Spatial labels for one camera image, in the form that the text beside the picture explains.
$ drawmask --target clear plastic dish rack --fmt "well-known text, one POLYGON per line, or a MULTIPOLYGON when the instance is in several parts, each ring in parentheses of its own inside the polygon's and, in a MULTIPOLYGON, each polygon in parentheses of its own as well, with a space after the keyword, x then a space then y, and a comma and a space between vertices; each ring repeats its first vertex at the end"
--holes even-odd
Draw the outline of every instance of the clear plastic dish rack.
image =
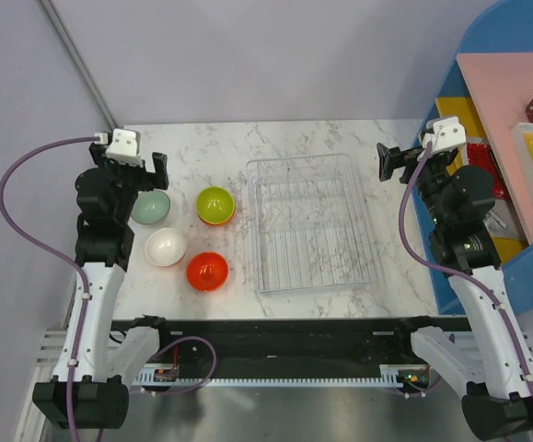
POLYGON ((360 182, 345 154, 248 163, 260 292, 354 288, 377 279, 360 182))

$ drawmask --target blue shelf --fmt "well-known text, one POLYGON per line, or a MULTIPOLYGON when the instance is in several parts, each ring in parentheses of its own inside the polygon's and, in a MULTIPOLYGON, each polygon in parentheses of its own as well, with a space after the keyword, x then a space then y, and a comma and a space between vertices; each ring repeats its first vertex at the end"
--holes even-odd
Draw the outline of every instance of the blue shelf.
MULTIPOLYGON (((435 99, 469 96, 456 61, 456 55, 460 52, 533 52, 533 0, 503 0, 477 17, 458 46, 435 99)), ((439 116, 435 99, 419 132, 425 128, 428 120, 439 116)), ((422 231, 425 254, 431 258, 428 237, 434 229, 434 222, 417 193, 413 195, 413 202, 422 231)), ((430 271, 430 276, 440 314, 464 314, 444 275, 430 271)), ((516 314, 533 308, 533 244, 504 266, 504 277, 510 303, 516 314)))

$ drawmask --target yellow-green bowl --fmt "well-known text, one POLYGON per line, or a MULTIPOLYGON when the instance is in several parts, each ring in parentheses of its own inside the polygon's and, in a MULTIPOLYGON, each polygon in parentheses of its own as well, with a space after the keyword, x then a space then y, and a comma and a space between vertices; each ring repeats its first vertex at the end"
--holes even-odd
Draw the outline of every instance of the yellow-green bowl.
POLYGON ((196 199, 196 212, 204 223, 222 226, 236 212, 236 200, 221 187, 207 187, 196 199))

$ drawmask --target gray wall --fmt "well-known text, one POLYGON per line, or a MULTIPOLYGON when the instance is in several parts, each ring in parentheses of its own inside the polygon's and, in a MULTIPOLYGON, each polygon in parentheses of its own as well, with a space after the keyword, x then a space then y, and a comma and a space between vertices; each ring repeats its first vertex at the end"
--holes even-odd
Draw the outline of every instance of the gray wall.
MULTIPOLYGON (((64 50, 33 0, 0 1, 0 176, 22 154, 105 130, 64 50)), ((6 194, 13 217, 70 253, 74 179, 87 145, 43 154, 6 194)), ((59 326, 71 272, 19 238, 0 217, 0 441, 12 440, 47 327, 59 326)))
POLYGON ((118 124, 423 118, 494 0, 50 0, 118 124))

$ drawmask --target yellow panel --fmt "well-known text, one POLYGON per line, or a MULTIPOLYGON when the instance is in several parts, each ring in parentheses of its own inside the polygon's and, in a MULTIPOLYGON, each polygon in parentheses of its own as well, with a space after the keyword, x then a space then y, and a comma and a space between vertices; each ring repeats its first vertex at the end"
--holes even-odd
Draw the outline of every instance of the yellow panel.
POLYGON ((499 253, 502 264, 510 261, 527 247, 527 242, 509 238, 493 238, 493 244, 499 253))
POLYGON ((479 114, 469 97, 440 97, 435 101, 441 117, 456 115, 460 124, 465 126, 467 136, 487 138, 479 114))
MULTIPOLYGON (((464 97, 442 97, 436 99, 435 104, 441 117, 447 115, 458 116, 460 123, 465 126, 465 129, 467 130, 467 136, 487 138, 487 134, 483 129, 479 114, 475 109, 472 99, 464 97)), ((462 155, 458 152, 457 157, 446 170, 452 175, 462 166, 462 155)), ((493 238, 493 244, 495 245, 503 264, 510 261, 520 251, 527 247, 527 242, 509 238, 493 238)))

